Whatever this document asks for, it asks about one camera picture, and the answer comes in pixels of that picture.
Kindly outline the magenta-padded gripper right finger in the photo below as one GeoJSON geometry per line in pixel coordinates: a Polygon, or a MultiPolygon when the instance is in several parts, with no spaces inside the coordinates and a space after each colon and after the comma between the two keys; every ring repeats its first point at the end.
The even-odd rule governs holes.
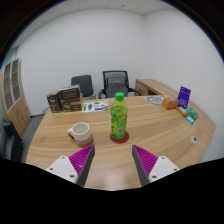
{"type": "Polygon", "coordinates": [[[179,171],[166,156],[157,157],[137,145],[132,146],[132,156],[142,186],[179,171]]]}

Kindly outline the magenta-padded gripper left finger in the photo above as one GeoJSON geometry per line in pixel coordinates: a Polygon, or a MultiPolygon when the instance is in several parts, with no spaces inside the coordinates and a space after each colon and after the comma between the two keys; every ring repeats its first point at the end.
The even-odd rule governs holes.
{"type": "Polygon", "coordinates": [[[95,155],[95,145],[85,147],[71,156],[60,156],[47,171],[79,186],[84,186],[95,155]]]}

